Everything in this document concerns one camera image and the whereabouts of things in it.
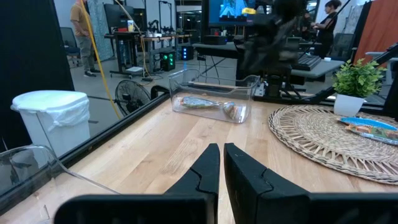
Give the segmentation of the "black partition panel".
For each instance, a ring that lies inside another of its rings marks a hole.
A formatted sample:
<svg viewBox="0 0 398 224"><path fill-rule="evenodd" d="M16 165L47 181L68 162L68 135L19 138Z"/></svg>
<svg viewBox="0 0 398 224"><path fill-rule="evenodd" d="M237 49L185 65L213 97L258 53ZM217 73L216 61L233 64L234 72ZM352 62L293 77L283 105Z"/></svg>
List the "black partition panel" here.
<svg viewBox="0 0 398 224"><path fill-rule="evenodd" d="M31 144L13 99L73 90L53 0L0 0L0 152Z"/></svg>

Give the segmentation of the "grey desk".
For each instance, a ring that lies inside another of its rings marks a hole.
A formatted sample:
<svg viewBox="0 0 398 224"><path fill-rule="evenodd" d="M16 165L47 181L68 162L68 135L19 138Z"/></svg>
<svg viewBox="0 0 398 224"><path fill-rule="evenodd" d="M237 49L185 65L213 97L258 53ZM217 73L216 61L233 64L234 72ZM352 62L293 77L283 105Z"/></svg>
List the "grey desk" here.
<svg viewBox="0 0 398 224"><path fill-rule="evenodd" d="M202 55L238 59L236 74L239 73L239 66L243 59L243 55L236 50L232 42L228 42L225 45L193 44L193 47ZM326 62L322 60L311 71L293 69L292 75L305 78L319 78L328 72L338 70L342 64L344 64L343 61L331 60L330 62Z"/></svg>

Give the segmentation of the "orange partition panel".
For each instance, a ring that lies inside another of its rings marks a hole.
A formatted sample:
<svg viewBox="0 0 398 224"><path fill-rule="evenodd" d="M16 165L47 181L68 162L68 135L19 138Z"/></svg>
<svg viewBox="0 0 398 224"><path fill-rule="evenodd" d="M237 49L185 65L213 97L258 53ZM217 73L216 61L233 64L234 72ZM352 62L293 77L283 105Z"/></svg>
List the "orange partition panel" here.
<svg viewBox="0 0 398 224"><path fill-rule="evenodd" d="M366 18L363 33L354 58L371 60L367 52L385 52L398 42L398 0L374 0Z"/></svg>

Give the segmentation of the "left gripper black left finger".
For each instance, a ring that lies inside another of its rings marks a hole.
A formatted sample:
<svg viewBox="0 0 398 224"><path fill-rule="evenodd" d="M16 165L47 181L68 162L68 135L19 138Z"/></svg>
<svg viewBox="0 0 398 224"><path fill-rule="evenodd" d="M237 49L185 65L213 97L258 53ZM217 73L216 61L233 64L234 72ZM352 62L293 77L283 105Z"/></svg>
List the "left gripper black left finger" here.
<svg viewBox="0 0 398 224"><path fill-rule="evenodd" d="M54 224L216 224L219 183L213 143L163 194L81 195L59 207Z"/></svg>

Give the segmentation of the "black floor fan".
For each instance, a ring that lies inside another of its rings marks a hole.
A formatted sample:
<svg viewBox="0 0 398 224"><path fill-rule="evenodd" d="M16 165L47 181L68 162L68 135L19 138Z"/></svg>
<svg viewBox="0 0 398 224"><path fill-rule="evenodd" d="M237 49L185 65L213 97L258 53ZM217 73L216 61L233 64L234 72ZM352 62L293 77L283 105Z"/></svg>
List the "black floor fan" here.
<svg viewBox="0 0 398 224"><path fill-rule="evenodd" d="M123 116L127 116L157 98L160 93L168 91L168 88L160 85L155 85L148 91L138 82L122 80L115 90L115 102Z"/></svg>

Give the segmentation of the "computer tower green lights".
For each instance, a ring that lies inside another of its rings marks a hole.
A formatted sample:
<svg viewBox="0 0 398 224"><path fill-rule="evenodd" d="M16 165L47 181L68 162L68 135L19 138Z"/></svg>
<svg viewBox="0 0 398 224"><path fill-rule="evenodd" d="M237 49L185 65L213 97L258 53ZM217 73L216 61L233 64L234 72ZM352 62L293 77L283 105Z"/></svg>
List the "computer tower green lights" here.
<svg viewBox="0 0 398 224"><path fill-rule="evenodd" d="M175 51L161 52L159 56L161 70L168 72L175 68Z"/></svg>

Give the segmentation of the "black background workbench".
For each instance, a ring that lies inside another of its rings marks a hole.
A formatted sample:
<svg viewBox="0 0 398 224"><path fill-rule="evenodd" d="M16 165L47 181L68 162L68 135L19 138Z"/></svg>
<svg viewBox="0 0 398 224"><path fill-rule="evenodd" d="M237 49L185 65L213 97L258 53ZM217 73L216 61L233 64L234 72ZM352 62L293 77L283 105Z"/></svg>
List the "black background workbench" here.
<svg viewBox="0 0 398 224"><path fill-rule="evenodd" d="M143 44L142 47L148 46L147 50L143 50L142 53L147 54L149 57L149 64L146 66L148 71L154 71L154 56L161 53L166 52L177 52L178 46L181 47L189 46L190 38L192 37L191 34L170 34L162 37L143 37L138 32L114 32L114 34L106 34L104 36L106 39L114 39L115 40L115 47L114 50L116 51L116 58L118 63L118 70L109 72L111 73L111 77L113 75L125 75L132 78L133 76L139 76L138 71L136 72L129 72L127 70L123 70L121 64L121 51L120 51L120 41L126 40L132 44L132 49L130 50L131 53L131 62L133 67L137 67L137 55L135 46L137 45L137 41L142 37Z"/></svg>

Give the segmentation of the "clear plastic container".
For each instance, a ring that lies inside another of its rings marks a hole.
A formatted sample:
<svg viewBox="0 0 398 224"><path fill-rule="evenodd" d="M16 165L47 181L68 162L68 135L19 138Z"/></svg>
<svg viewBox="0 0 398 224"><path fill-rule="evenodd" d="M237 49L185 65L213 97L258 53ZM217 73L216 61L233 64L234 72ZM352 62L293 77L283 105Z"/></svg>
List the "clear plastic container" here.
<svg viewBox="0 0 398 224"><path fill-rule="evenodd" d="M233 80L209 77L195 69L181 70L169 75L172 109L179 113L238 123L229 118L223 111L223 104L230 101L237 104L245 104L248 108L247 120L251 113L252 101L259 81L260 78L255 75L249 75L242 80ZM217 101L222 103L222 107L203 109L186 108L180 105L180 99L184 96Z"/></svg>
<svg viewBox="0 0 398 224"><path fill-rule="evenodd" d="M41 145L22 146L0 153L0 197L30 195L45 184L65 186L66 181L78 191L90 194L114 194L112 190L76 172L68 170L54 151Z"/></svg>

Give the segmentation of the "person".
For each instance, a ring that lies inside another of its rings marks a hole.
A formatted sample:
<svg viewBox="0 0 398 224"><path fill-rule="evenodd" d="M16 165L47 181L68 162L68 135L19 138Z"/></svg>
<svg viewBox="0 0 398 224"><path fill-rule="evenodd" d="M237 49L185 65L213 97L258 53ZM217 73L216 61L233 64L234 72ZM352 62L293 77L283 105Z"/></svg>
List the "person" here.
<svg viewBox="0 0 398 224"><path fill-rule="evenodd" d="M317 42L321 43L315 47L314 55L325 58L330 51L334 39L334 29L338 20L337 9L341 6L340 0L330 0L325 4L327 17L321 23L311 23L313 29L318 30Z"/></svg>
<svg viewBox="0 0 398 224"><path fill-rule="evenodd" d="M89 28L92 28L90 16L86 13L87 0L76 0L70 10L70 21L73 24L76 42L80 49L81 61L84 68L84 76L96 77L100 71L95 69L94 49Z"/></svg>

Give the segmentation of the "white trash bin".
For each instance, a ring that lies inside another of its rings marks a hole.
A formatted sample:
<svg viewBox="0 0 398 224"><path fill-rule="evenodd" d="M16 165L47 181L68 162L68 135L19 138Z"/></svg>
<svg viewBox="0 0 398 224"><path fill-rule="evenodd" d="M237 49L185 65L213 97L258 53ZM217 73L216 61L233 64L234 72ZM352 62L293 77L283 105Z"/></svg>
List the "white trash bin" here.
<svg viewBox="0 0 398 224"><path fill-rule="evenodd" d="M51 148L60 157L90 138L90 101L79 91L39 90L12 100L31 141Z"/></svg>

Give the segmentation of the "blue granola bar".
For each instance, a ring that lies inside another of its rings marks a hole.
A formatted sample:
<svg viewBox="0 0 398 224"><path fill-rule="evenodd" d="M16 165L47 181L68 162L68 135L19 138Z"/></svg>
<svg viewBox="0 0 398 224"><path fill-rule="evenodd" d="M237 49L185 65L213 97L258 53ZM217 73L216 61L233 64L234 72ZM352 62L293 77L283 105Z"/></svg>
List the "blue granola bar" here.
<svg viewBox="0 0 398 224"><path fill-rule="evenodd" d="M339 121L341 121L342 123L354 124L357 126L374 126L377 128L384 128L384 129L388 129L388 130L398 131L397 128L393 127L390 124L376 121L373 119L357 118L357 117L341 117L339 119Z"/></svg>
<svg viewBox="0 0 398 224"><path fill-rule="evenodd" d="M223 111L229 118L238 123L242 123L246 120L247 109L245 104L237 104L231 101L223 104Z"/></svg>
<svg viewBox="0 0 398 224"><path fill-rule="evenodd" d="M203 109L203 108L220 108L222 103L217 101L211 101L204 98L197 98L193 96L184 96L180 99L180 105L191 109Z"/></svg>

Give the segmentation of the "computer tower blue lights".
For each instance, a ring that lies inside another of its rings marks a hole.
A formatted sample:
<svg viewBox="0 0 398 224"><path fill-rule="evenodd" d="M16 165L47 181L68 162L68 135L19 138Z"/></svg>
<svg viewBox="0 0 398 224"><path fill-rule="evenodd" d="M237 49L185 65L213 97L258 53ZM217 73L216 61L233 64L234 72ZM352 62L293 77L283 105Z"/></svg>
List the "computer tower blue lights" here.
<svg viewBox="0 0 398 224"><path fill-rule="evenodd" d="M182 54L182 60L193 60L194 58L193 46L183 46L181 54Z"/></svg>

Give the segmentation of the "blue snack packet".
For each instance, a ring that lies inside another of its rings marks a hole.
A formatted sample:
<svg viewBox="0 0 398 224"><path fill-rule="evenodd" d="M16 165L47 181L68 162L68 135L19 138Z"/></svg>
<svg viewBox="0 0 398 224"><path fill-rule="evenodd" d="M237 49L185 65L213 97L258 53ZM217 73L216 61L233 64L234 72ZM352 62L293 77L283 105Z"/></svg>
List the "blue snack packet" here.
<svg viewBox="0 0 398 224"><path fill-rule="evenodd" d="M374 126L358 126L354 124L347 125L345 129L364 138L398 146L398 131L395 130L377 128Z"/></svg>

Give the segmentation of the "blue office chair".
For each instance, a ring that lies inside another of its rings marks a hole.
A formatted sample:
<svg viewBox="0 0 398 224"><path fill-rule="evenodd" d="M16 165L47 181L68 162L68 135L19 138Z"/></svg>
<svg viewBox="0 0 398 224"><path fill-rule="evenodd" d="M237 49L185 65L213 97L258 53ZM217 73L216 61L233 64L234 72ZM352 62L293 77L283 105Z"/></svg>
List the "blue office chair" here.
<svg viewBox="0 0 398 224"><path fill-rule="evenodd" d="M74 31L71 27L60 28L62 40L67 56L80 58L80 49L77 45Z"/></svg>

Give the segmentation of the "black backlit keyboard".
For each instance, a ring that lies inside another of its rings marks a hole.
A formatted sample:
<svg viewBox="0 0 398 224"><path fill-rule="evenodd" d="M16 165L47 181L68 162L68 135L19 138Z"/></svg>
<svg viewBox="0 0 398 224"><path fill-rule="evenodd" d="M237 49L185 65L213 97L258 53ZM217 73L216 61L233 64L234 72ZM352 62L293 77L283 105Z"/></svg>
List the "black backlit keyboard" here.
<svg viewBox="0 0 398 224"><path fill-rule="evenodd" d="M320 62L321 58L317 55L303 55L298 59L298 63L292 65L294 70L311 71Z"/></svg>

